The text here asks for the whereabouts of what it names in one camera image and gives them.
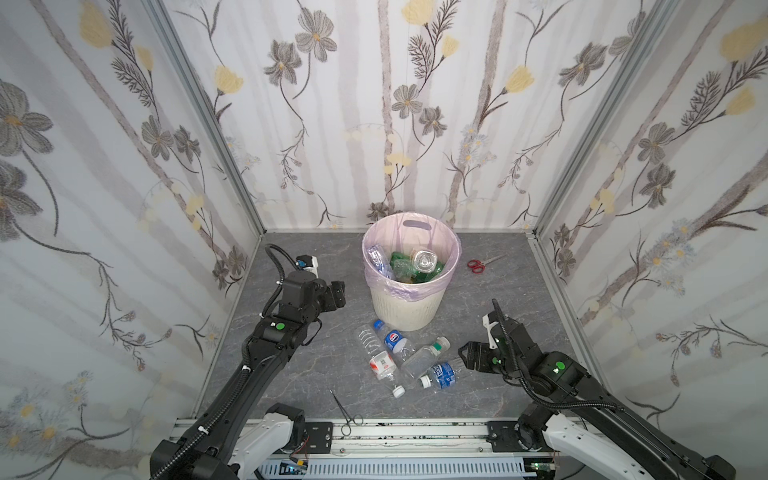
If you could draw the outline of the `red white label bottle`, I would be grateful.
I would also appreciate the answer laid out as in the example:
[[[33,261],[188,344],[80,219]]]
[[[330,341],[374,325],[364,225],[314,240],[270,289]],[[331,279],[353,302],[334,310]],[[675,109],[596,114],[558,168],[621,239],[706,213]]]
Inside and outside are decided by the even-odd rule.
[[[389,257],[386,255],[386,252],[380,245],[375,244],[368,247],[366,249],[366,255],[376,272],[387,279],[395,279],[390,265]]]

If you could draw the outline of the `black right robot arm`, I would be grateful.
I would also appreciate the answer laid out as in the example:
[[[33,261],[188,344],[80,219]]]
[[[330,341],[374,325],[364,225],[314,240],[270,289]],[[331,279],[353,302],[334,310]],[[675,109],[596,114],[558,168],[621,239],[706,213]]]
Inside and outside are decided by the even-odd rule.
[[[542,351],[500,305],[483,321],[488,340],[460,348],[464,366],[500,376],[531,401],[510,432],[490,429],[494,447],[558,452],[610,479],[735,478],[723,457],[705,457],[672,439],[569,355]]]

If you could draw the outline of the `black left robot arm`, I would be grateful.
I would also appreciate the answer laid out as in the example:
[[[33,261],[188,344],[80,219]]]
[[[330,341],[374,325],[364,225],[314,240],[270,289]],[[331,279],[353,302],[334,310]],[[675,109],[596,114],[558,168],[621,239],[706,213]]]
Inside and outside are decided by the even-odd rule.
[[[150,456],[153,479],[249,479],[275,452],[305,441],[304,413],[274,405],[250,432],[251,408],[296,351],[314,337],[320,317],[345,306],[345,285],[318,275],[311,255],[291,257],[268,244],[265,252],[278,270],[276,289],[252,333],[241,345],[239,366],[209,408],[176,441],[163,440]]]

